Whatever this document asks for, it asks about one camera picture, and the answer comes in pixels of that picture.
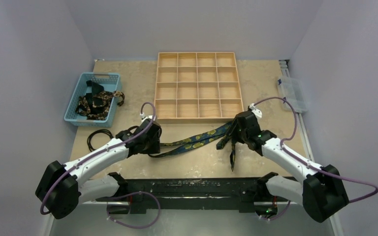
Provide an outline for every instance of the white cable clip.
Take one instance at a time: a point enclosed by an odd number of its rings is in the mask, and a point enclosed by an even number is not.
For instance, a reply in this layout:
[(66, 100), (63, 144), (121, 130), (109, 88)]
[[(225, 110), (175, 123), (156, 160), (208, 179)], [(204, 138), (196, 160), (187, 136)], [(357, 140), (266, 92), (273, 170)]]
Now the white cable clip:
[(254, 116), (256, 117), (257, 121), (261, 119), (263, 114), (261, 113), (261, 110), (255, 107), (254, 103), (249, 105), (249, 109), (253, 112)]
[(259, 220), (266, 221), (266, 223), (268, 223), (268, 224), (270, 223), (270, 219), (269, 219), (269, 218), (263, 217), (263, 216), (261, 216), (261, 215), (258, 216), (258, 219), (259, 219)]

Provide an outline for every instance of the plastic container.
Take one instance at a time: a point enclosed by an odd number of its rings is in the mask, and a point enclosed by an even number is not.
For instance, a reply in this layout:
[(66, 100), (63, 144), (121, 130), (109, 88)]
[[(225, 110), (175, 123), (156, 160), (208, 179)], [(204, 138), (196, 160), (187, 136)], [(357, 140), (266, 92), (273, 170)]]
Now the plastic container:
[[(304, 113), (308, 110), (301, 83), (299, 80), (287, 76), (280, 76), (277, 80), (279, 96), (288, 101), (298, 113)], [(283, 108), (290, 111), (290, 107), (283, 102)]]
[(77, 114), (76, 107), (79, 103), (79, 96), (84, 96), (88, 92), (92, 92), (92, 88), (86, 85), (86, 81), (91, 80), (103, 86), (105, 91), (113, 92), (116, 90), (121, 91), (122, 84), (120, 75), (118, 73), (93, 73), (84, 72), (80, 75), (76, 88), (73, 92), (69, 106), (67, 107), (64, 120), (72, 123), (76, 126), (101, 126), (111, 127), (114, 121), (115, 112), (117, 110), (117, 97), (112, 98), (111, 107), (109, 108), (108, 116), (106, 120), (90, 120), (86, 117)]

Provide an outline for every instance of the blue plastic basket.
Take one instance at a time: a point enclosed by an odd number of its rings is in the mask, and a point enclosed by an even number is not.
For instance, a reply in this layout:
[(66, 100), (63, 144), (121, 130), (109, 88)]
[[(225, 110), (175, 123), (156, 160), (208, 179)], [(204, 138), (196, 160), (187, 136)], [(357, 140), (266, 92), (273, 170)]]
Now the blue plastic basket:
[(117, 97), (112, 98), (111, 107), (109, 108), (108, 116), (106, 120), (89, 120), (86, 117), (77, 114), (76, 107), (79, 103), (79, 96), (84, 96), (88, 92), (92, 92), (91, 87), (86, 85), (86, 81), (91, 80), (103, 86), (105, 91), (121, 91), (122, 84), (121, 78), (118, 73), (93, 73), (84, 72), (80, 75), (79, 81), (77, 82), (76, 88), (74, 90), (73, 96), (70, 100), (69, 106), (67, 107), (66, 114), (64, 115), (64, 120), (72, 123), (76, 126), (101, 126), (101, 127), (111, 127), (114, 121), (115, 112), (117, 110)]

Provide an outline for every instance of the black cable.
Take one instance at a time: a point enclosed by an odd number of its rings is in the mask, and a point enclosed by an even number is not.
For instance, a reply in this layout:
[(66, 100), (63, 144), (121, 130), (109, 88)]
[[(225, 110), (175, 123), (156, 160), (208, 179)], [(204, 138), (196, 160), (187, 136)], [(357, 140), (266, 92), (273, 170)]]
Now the black cable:
[(138, 125), (132, 126), (132, 127), (128, 128), (128, 131), (131, 132), (131, 130), (136, 129), (138, 127), (139, 127)]
[(92, 140), (92, 138), (94, 137), (95, 134), (99, 134), (99, 133), (108, 135), (110, 139), (114, 138), (111, 131), (109, 131), (107, 129), (99, 129), (99, 130), (93, 132), (92, 134), (89, 135), (88, 140), (86, 141), (88, 143), (89, 151), (95, 151), (95, 148), (91, 144), (91, 140)]

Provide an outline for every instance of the clear plastic box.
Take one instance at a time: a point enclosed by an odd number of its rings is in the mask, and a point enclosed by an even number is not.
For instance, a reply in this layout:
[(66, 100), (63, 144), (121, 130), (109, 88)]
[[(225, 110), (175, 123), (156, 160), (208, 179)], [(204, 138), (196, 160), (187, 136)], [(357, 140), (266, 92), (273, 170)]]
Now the clear plastic box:
[[(302, 86), (299, 80), (287, 76), (280, 76), (277, 80), (279, 96), (288, 101), (298, 113), (308, 110), (308, 104), (304, 99)], [(290, 111), (290, 107), (283, 102), (283, 108)]]

